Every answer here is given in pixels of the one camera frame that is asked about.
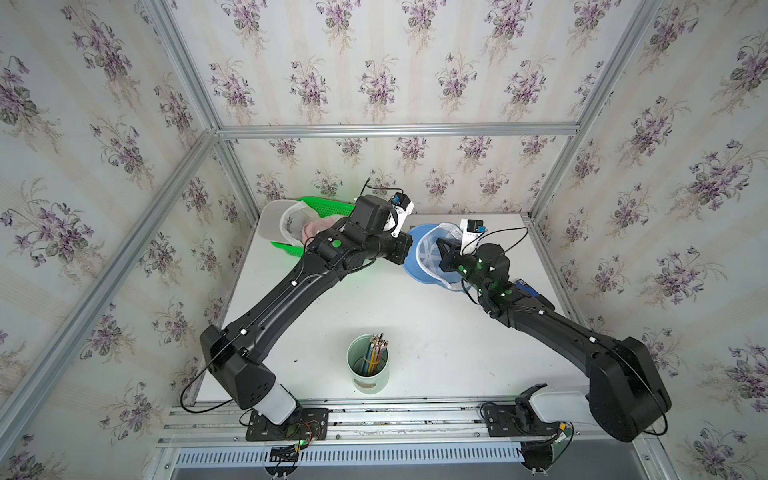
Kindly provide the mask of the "light blue baseball cap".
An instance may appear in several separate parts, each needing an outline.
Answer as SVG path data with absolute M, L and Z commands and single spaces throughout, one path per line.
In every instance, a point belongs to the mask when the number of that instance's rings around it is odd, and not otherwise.
M 413 227 L 409 234 L 413 244 L 403 268 L 417 282 L 436 285 L 450 291 L 461 289 L 461 277 L 457 272 L 444 272 L 439 266 L 442 256 L 438 240 L 462 240 L 462 231 L 453 223 L 426 223 Z

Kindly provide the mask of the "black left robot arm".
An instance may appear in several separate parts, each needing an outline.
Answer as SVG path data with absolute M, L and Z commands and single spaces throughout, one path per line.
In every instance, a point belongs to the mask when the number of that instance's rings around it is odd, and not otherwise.
M 288 327 L 345 277 L 382 258 L 402 265 L 413 244 L 402 231 L 414 204 L 397 191 L 384 200 L 358 197 L 350 215 L 311 236 L 296 266 L 262 300 L 224 328 L 200 335 L 206 370 L 240 408 L 272 424 L 298 419 L 300 405 L 264 364 Z

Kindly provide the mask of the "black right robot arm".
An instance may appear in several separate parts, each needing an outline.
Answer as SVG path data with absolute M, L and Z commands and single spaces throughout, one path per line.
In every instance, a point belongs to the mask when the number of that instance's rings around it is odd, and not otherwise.
M 597 424 L 614 439 L 668 431 L 671 398 L 647 346 L 634 337 L 618 340 L 557 313 L 523 281 L 509 277 L 510 261 L 498 244 L 465 251 L 459 241 L 438 240 L 439 267 L 475 290 L 470 299 L 507 328 L 527 334 L 576 366 L 589 380 L 586 395 Z

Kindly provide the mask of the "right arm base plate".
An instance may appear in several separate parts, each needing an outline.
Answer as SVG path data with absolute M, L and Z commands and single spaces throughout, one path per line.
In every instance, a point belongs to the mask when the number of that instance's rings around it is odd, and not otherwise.
M 483 403 L 481 419 L 493 438 L 557 438 L 562 422 L 544 422 L 527 404 Z

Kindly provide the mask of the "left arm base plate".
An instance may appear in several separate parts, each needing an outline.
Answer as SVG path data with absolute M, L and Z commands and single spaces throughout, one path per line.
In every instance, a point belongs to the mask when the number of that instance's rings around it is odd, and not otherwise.
M 246 423 L 245 439 L 249 442 L 325 440 L 329 413 L 327 408 L 300 407 L 285 422 L 275 424 L 266 416 L 252 412 Z

